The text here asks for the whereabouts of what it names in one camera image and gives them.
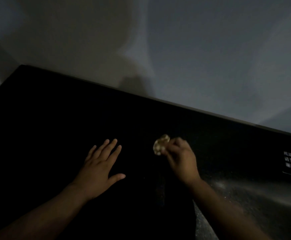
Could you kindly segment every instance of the person's right forearm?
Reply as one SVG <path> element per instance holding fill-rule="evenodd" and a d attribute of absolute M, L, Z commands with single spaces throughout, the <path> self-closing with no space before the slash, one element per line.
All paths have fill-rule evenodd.
<path fill-rule="evenodd" d="M 202 179 L 198 178 L 187 186 L 220 240 L 270 240 L 250 219 L 217 195 Z"/>

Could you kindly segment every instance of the person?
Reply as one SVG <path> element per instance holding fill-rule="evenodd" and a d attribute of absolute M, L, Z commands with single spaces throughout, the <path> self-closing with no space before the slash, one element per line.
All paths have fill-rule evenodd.
<path fill-rule="evenodd" d="M 93 146 L 74 181 L 56 197 L 25 214 L 0 230 L 0 239 L 55 239 L 90 200 L 98 197 L 126 175 L 119 173 L 108 178 L 121 152 L 114 139 L 107 139 L 98 149 Z M 200 178 L 196 156 L 187 141 L 174 138 L 165 144 L 162 154 L 172 171 L 191 192 L 219 239 L 270 239 L 231 203 L 219 197 Z"/>

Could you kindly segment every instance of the open hand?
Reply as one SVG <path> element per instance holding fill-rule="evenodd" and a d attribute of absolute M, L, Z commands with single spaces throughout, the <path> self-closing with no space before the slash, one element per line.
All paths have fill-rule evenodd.
<path fill-rule="evenodd" d="M 107 139 L 97 150 L 97 146 L 94 145 L 85 159 L 84 166 L 71 183 L 83 193 L 86 201 L 98 197 L 115 182 L 125 178 L 125 175 L 122 173 L 116 174 L 110 178 L 108 177 L 109 171 L 121 152 L 122 147 L 119 145 L 110 155 L 117 141 L 117 139 L 114 139 L 109 144 L 110 141 Z"/>
<path fill-rule="evenodd" d="M 175 175 L 185 183 L 190 185 L 200 179 L 196 156 L 187 141 L 180 137 L 171 139 L 161 151 L 169 161 Z"/>

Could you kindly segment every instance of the gray wall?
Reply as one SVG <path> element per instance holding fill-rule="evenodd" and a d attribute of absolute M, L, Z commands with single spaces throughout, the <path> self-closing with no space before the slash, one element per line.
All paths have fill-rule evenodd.
<path fill-rule="evenodd" d="M 291 0 L 0 0 L 0 56 L 291 132 Z"/>

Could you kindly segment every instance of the person's left hand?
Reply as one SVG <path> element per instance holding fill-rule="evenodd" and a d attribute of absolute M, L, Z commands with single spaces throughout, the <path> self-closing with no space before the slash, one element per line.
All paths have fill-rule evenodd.
<path fill-rule="evenodd" d="M 97 146 L 94 145 L 87 155 L 84 166 L 71 183 L 71 185 L 83 193 L 86 201 L 98 197 L 115 182 L 126 177 L 124 174 L 119 173 L 108 178 L 109 171 L 117 160 L 122 148 L 121 145 L 117 146 L 116 150 L 110 155 L 117 141 L 117 139 L 114 139 L 109 144 L 107 139 L 96 151 Z"/>

